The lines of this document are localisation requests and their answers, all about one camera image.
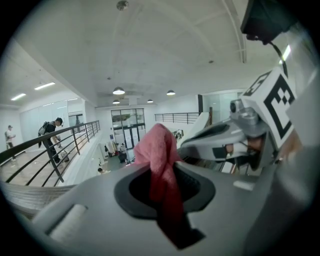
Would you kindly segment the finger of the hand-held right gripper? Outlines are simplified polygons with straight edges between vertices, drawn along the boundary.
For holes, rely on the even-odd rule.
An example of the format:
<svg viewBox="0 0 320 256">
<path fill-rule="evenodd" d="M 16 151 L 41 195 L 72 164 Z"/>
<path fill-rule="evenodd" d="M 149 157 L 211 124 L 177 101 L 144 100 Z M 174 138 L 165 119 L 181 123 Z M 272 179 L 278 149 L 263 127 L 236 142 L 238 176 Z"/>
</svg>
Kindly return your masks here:
<svg viewBox="0 0 320 256">
<path fill-rule="evenodd" d="M 248 156 L 248 149 L 244 146 L 246 139 L 240 129 L 209 129 L 185 140 L 180 146 L 180 151 L 197 159 L 228 161 Z"/>
</svg>

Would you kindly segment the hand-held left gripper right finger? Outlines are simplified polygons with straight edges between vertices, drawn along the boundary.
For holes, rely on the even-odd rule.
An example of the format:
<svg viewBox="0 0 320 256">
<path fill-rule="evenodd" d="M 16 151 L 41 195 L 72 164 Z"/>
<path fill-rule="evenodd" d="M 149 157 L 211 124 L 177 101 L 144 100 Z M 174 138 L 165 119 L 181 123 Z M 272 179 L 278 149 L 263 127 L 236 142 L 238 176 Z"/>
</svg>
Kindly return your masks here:
<svg viewBox="0 0 320 256">
<path fill-rule="evenodd" d="M 211 202 L 201 211 L 187 217 L 193 228 L 205 238 L 183 249 L 182 256 L 243 256 L 249 231 L 270 193 L 274 168 L 260 176 L 232 175 L 177 162 L 183 171 L 209 179 L 215 187 Z"/>
</svg>

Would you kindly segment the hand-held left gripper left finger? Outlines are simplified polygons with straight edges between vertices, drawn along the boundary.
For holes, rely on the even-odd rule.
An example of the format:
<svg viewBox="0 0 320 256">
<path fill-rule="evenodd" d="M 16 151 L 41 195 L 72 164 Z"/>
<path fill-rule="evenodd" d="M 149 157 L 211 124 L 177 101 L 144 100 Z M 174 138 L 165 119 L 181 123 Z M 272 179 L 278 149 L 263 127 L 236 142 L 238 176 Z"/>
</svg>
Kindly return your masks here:
<svg viewBox="0 0 320 256">
<path fill-rule="evenodd" d="M 130 183 L 148 164 L 83 181 L 47 205 L 33 219 L 49 236 L 81 255 L 177 256 L 179 251 L 159 228 L 154 208 L 130 193 Z"/>
</svg>

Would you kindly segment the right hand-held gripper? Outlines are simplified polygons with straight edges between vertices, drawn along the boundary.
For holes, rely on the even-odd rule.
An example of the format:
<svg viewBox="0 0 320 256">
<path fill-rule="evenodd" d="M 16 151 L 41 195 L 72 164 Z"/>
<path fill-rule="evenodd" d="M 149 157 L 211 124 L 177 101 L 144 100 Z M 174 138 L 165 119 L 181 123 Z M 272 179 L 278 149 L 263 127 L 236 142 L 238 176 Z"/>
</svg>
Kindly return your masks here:
<svg viewBox="0 0 320 256">
<path fill-rule="evenodd" d="M 230 118 L 235 122 L 218 122 L 195 136 L 219 136 L 242 130 L 248 139 L 261 138 L 259 152 L 249 165 L 253 170 L 272 164 L 281 147 L 294 130 L 287 110 L 297 95 L 281 68 L 260 75 L 237 100 L 230 102 Z"/>
</svg>

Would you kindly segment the person's right hand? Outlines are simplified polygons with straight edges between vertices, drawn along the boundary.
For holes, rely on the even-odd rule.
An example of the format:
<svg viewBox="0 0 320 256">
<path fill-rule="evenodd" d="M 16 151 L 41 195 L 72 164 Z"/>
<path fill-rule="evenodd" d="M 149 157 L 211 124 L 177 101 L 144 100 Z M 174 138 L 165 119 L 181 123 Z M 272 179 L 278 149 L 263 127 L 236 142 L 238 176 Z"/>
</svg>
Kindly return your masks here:
<svg viewBox="0 0 320 256">
<path fill-rule="evenodd" d="M 294 129 L 291 134 L 288 136 L 284 144 L 281 146 L 281 149 L 278 154 L 278 160 L 284 160 L 291 153 L 297 152 L 302 148 L 302 142 L 299 138 L 298 133 Z"/>
</svg>

